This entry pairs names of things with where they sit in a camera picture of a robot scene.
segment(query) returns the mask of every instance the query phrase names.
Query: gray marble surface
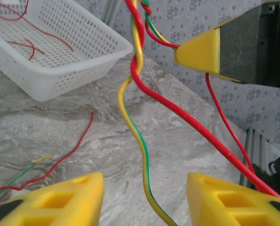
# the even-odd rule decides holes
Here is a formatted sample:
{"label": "gray marble surface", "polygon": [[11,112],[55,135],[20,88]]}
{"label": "gray marble surface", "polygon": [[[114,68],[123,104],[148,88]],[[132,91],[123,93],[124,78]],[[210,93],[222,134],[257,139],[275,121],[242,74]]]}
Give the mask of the gray marble surface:
{"label": "gray marble surface", "polygon": [[[105,196],[100,225],[164,225],[148,204],[141,177],[140,149],[117,108],[116,93],[129,75],[131,56],[120,60],[108,75],[46,103],[30,99],[4,75],[0,76],[0,186],[45,155],[69,152],[95,112],[93,125],[81,148],[62,162],[34,190],[90,172],[102,172]],[[141,78],[151,88],[176,102],[240,156],[217,111],[198,95],[145,59]],[[189,172],[202,172],[237,183],[236,169],[200,134],[171,111],[145,96],[132,84],[126,105],[147,142],[152,191],[164,210],[180,226],[191,225],[186,196]],[[233,125],[245,141],[245,133]],[[16,185],[38,177],[51,162],[38,164]],[[14,192],[8,192],[7,199]]]}

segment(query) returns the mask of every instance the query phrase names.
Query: red wire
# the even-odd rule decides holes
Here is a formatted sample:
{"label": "red wire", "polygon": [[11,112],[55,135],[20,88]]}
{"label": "red wire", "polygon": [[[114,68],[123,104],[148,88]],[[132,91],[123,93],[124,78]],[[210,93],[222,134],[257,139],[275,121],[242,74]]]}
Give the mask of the red wire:
{"label": "red wire", "polygon": [[[7,41],[7,43],[33,48],[32,46],[29,46],[29,45],[26,45],[26,44],[23,44],[23,43],[19,43],[19,42],[16,42],[16,41]],[[42,50],[40,50],[39,48],[34,47],[34,49],[37,50],[37,51],[39,51],[39,52],[42,53],[42,54],[45,54],[45,53],[44,53]]]}
{"label": "red wire", "polygon": [[174,48],[174,49],[176,49],[176,48],[179,47],[179,45],[165,42],[165,41],[159,39],[157,36],[155,36],[155,35],[150,31],[147,21],[145,21],[145,30],[146,30],[146,32],[148,33],[148,35],[149,35],[153,40],[155,40],[156,42],[160,43],[161,45],[168,46],[168,47],[171,47],[171,48]]}
{"label": "red wire", "polygon": [[205,77],[206,77],[206,84],[207,84],[208,90],[210,92],[210,95],[211,95],[211,97],[212,97],[212,99],[214,101],[214,104],[215,104],[215,106],[216,106],[216,108],[217,108],[217,110],[218,110],[218,112],[219,112],[223,122],[225,123],[225,125],[226,125],[227,129],[229,130],[230,134],[232,135],[233,139],[235,140],[235,142],[239,146],[240,150],[242,151],[242,153],[243,153],[243,155],[245,157],[245,160],[246,160],[246,162],[247,162],[247,164],[249,166],[249,169],[251,170],[251,172],[253,172],[255,174],[254,168],[252,166],[252,163],[250,161],[250,158],[249,158],[249,156],[248,156],[244,146],[239,141],[238,137],[236,136],[236,134],[234,133],[233,129],[231,128],[231,126],[230,126],[230,124],[229,124],[229,122],[228,122],[228,120],[227,120],[223,110],[221,109],[221,106],[220,106],[216,96],[215,96],[215,93],[214,93],[214,91],[213,91],[213,89],[211,87],[211,84],[210,84],[209,73],[206,73]]}
{"label": "red wire", "polygon": [[30,43],[30,45],[32,45],[32,54],[31,54],[31,57],[29,58],[29,61],[32,60],[32,58],[34,57],[34,54],[35,54],[35,48],[34,48],[34,45],[32,42],[30,42],[28,39],[25,39],[27,42]]}
{"label": "red wire", "polygon": [[[134,11],[136,8],[134,7],[131,0],[125,0],[128,5],[128,8]],[[141,21],[141,17],[137,14],[133,14],[134,20]],[[141,44],[143,47],[144,37],[141,40]],[[189,125],[195,128],[201,135],[203,135],[228,161],[230,161],[242,174],[244,174],[256,187],[259,187],[263,192],[279,197],[280,195],[275,192],[272,188],[270,188],[266,183],[264,183],[258,176],[252,173],[227,147],[225,147],[210,131],[208,131],[203,125],[201,125],[197,120],[195,120],[192,116],[190,116],[186,111],[181,109],[179,106],[169,101],[162,95],[152,91],[149,89],[139,78],[137,71],[137,59],[134,56],[131,64],[131,74],[133,80],[136,82],[137,86],[148,96],[152,97],[156,101],[160,102],[168,109],[174,111],[178,116],[183,118]]]}
{"label": "red wire", "polygon": [[[11,12],[15,13],[15,14],[18,15],[18,16],[21,16],[19,13],[17,13],[16,11],[14,11],[12,8],[8,7],[8,6],[5,5],[5,4],[0,3],[0,6],[3,6],[3,7],[5,7],[5,8],[7,8],[8,10],[10,10]],[[73,48],[72,48],[68,43],[66,43],[64,40],[62,40],[61,38],[57,37],[57,36],[54,35],[54,34],[51,34],[51,33],[48,33],[48,32],[43,31],[43,30],[40,29],[39,27],[37,27],[37,26],[35,26],[34,24],[32,24],[31,22],[29,22],[29,21],[28,21],[26,18],[24,18],[24,17],[21,17],[21,19],[25,20],[29,25],[31,25],[32,27],[34,27],[36,30],[42,32],[43,34],[52,36],[52,37],[54,37],[54,38],[60,40],[62,43],[64,43],[65,45],[67,45],[72,51],[74,51]]]}
{"label": "red wire", "polygon": [[84,133],[82,134],[81,138],[79,139],[79,141],[78,141],[77,145],[75,146],[75,148],[72,151],[70,151],[68,154],[66,154],[64,157],[62,157],[60,160],[58,160],[44,176],[42,176],[40,178],[29,180],[29,181],[25,182],[21,187],[15,187],[15,186],[3,186],[3,187],[0,187],[0,191],[1,190],[5,190],[5,189],[12,189],[12,190],[20,191],[20,190],[24,189],[30,183],[34,183],[34,182],[38,182],[40,180],[43,180],[46,176],[48,176],[54,170],[55,167],[57,167],[58,164],[60,164],[64,159],[66,159],[67,157],[72,155],[74,152],[76,152],[76,150],[79,148],[79,146],[80,146],[84,136],[89,131],[89,129],[91,127],[91,124],[93,122],[93,119],[94,119],[94,112],[92,112],[92,114],[91,114],[91,121],[90,121],[87,129],[84,131]]}
{"label": "red wire", "polygon": [[[2,5],[3,7],[7,7],[7,5],[3,4],[3,3],[0,3],[0,5]],[[17,20],[21,19],[26,14],[27,9],[28,9],[28,5],[29,5],[29,0],[27,0],[25,10],[24,10],[23,14],[19,18],[10,19],[10,18],[3,17],[3,16],[0,16],[0,18],[3,19],[3,20],[7,20],[7,21],[17,21]]]}

